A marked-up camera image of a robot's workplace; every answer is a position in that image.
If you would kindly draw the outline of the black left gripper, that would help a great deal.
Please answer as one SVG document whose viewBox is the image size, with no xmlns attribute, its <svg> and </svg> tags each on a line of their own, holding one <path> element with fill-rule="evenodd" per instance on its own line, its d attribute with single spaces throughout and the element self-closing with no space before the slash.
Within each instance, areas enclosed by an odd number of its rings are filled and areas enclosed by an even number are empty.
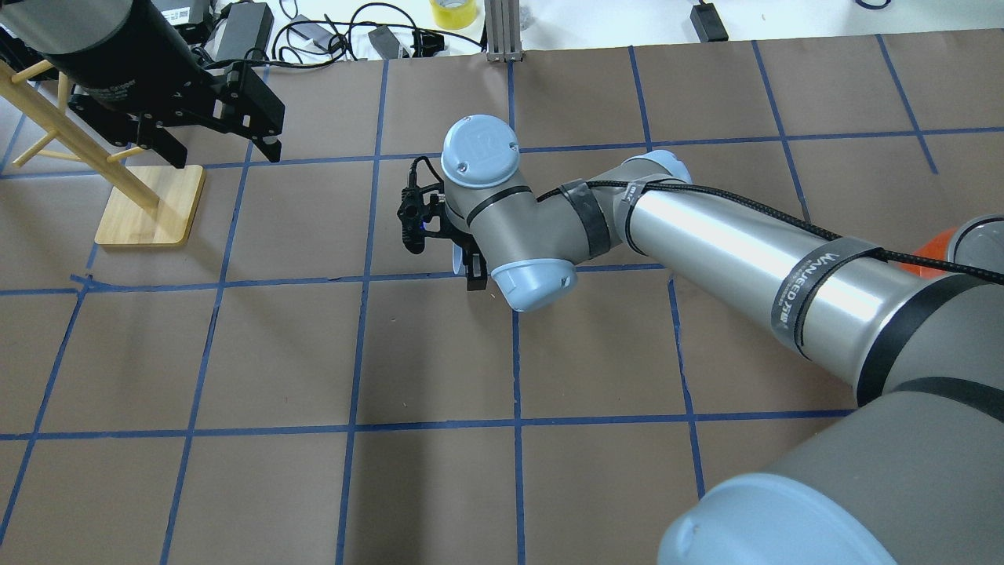
<svg viewBox="0 0 1004 565">
<path fill-rule="evenodd" d="M 254 61 L 204 71 L 161 12 L 40 12 L 39 52 L 78 83 L 71 106 L 110 144 L 135 144 L 171 166 L 187 148 L 171 126 L 205 126 L 281 160 L 286 105 Z"/>
</svg>

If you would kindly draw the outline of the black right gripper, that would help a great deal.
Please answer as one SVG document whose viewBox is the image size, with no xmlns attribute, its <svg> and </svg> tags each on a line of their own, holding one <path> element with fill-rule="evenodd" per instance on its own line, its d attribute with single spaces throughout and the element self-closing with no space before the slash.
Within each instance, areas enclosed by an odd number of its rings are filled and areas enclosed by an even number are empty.
<svg viewBox="0 0 1004 565">
<path fill-rule="evenodd" d="M 490 273 L 483 253 L 473 235 L 460 228 L 460 221 L 449 218 L 451 209 L 442 184 L 423 187 L 410 185 L 402 190 L 397 211 L 402 226 L 402 243 L 411 254 L 422 254 L 427 239 L 447 239 L 464 253 L 464 275 L 468 292 L 487 289 Z"/>
</svg>

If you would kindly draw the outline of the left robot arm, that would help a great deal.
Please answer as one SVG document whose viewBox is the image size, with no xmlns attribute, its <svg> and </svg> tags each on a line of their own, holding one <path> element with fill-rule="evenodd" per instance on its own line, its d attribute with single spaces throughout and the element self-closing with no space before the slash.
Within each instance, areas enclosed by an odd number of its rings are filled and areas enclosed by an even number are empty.
<svg viewBox="0 0 1004 565">
<path fill-rule="evenodd" d="M 78 86 L 69 107 L 109 144 L 183 168 L 171 129 L 204 126 L 281 158 L 286 105 L 257 72 L 265 30 L 224 38 L 207 61 L 151 1 L 4 1 L 2 24 Z"/>
</svg>

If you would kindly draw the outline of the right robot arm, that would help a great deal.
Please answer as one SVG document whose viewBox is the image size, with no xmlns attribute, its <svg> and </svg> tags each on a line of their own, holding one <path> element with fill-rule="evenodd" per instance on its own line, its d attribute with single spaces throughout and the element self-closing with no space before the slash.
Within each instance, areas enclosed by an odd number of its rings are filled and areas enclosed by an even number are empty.
<svg viewBox="0 0 1004 565">
<path fill-rule="evenodd" d="M 536 196 L 510 126 L 470 115 L 440 162 L 431 185 L 409 172 L 402 242 L 452 240 L 471 289 L 492 279 L 514 311 L 538 310 L 625 244 L 853 387 L 853 414 L 675 519 L 658 563 L 1002 562 L 1001 273 L 693 184 L 665 150 Z"/>
</svg>

